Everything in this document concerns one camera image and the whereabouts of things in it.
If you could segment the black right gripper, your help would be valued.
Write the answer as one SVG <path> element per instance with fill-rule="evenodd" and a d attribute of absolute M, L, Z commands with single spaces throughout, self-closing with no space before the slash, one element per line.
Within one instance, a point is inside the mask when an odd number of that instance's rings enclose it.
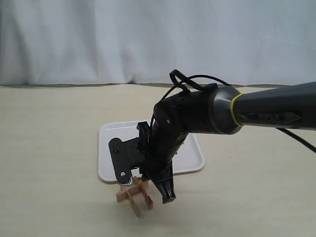
<path fill-rule="evenodd" d="M 171 176 L 172 158 L 189 133 L 211 133 L 209 95 L 173 95 L 154 106 L 155 122 L 148 140 L 144 174 L 166 204 L 176 199 Z"/>

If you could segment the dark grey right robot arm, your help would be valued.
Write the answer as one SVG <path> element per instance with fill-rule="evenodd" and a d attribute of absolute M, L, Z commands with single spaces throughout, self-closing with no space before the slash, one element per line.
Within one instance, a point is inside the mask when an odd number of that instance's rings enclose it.
<path fill-rule="evenodd" d="M 314 82 L 243 94 L 232 86 L 209 84 L 183 90 L 155 104 L 142 177 L 168 203 L 176 198 L 173 157 L 190 133 L 233 135 L 244 126 L 279 130 L 316 128 Z"/>

